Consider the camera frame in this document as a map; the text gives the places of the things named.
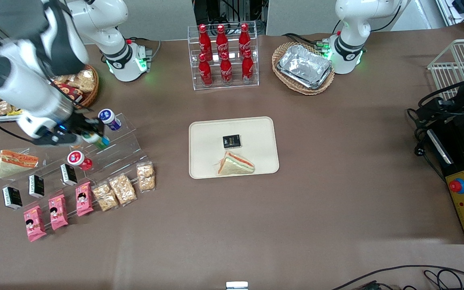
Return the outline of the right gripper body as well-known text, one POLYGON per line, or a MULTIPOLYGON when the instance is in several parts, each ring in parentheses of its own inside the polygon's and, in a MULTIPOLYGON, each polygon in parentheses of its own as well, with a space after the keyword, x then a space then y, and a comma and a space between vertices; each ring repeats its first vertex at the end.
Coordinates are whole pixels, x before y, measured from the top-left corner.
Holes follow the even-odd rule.
POLYGON ((76 140, 77 134, 68 130, 68 121, 72 121, 75 112, 60 121, 49 117, 35 117, 24 112, 17 124, 32 140, 76 140))

